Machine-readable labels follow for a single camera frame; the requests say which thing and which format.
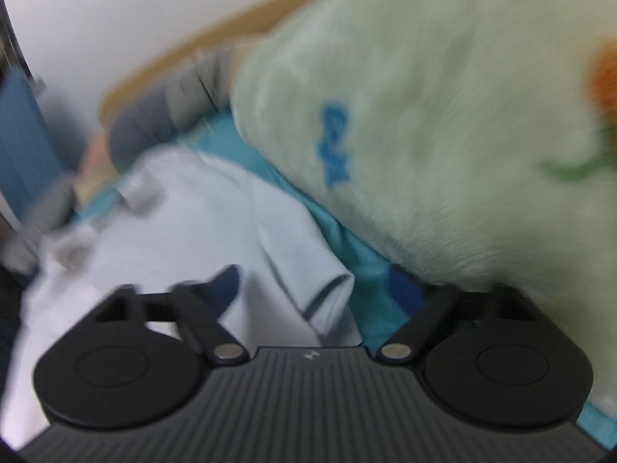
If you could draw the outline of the white t-shirt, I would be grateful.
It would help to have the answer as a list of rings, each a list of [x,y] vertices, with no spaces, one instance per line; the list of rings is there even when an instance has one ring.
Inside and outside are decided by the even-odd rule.
[[[176,146],[141,157],[119,196],[102,218],[43,240],[2,397],[1,435],[11,447],[47,425],[32,386],[35,363],[118,286],[160,293],[234,264],[238,293],[216,297],[211,308],[248,350],[360,344],[348,306],[354,275],[298,199],[233,163]]]

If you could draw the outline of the blue covered chair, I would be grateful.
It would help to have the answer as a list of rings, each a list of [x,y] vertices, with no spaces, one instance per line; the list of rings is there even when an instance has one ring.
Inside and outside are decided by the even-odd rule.
[[[1,194],[21,221],[28,208],[67,167],[59,156],[34,90],[21,70],[1,87]]]

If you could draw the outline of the cyan patterned bed sheet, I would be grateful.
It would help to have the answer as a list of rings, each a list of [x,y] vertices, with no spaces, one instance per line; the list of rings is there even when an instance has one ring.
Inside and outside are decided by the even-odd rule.
[[[213,372],[180,415],[142,432],[129,462],[612,462],[596,442],[609,426],[592,409],[529,433],[499,432],[439,406],[420,369],[372,354],[410,320],[423,293],[384,257],[295,190],[238,135],[230,114],[169,145],[233,163],[298,199],[354,275],[348,302],[356,346],[261,346],[248,365]]]

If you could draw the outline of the light green fleece blanket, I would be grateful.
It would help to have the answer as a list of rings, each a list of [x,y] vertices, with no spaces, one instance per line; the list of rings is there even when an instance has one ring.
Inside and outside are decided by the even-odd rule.
[[[426,282],[521,289],[616,410],[616,0],[319,0],[245,57],[243,139]]]

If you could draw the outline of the plaid grey beige pillow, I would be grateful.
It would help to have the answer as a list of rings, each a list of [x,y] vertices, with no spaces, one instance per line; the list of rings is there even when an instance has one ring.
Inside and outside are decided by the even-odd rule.
[[[78,204],[87,204],[148,149],[227,110],[244,55],[234,44],[213,49],[122,108],[94,137],[79,164],[73,182]]]

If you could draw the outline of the mustard yellow headboard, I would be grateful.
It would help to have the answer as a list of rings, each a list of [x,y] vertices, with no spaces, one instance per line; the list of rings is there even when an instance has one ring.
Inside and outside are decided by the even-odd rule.
[[[313,0],[260,0],[253,6],[181,40],[125,75],[100,99],[98,121],[107,127],[134,98],[163,74],[210,49],[244,35],[265,34],[301,6]]]

